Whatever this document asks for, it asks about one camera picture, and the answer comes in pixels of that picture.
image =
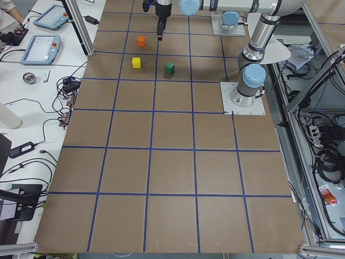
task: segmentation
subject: blue joint cap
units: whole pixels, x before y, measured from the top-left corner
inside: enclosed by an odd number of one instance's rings
[[[259,64],[250,64],[244,68],[243,81],[250,88],[259,88],[265,81],[266,71]]]
[[[224,25],[233,26],[238,23],[239,13],[234,11],[224,12],[222,15],[222,22]]]
[[[180,10],[184,15],[192,16],[200,9],[200,0],[180,0]]]

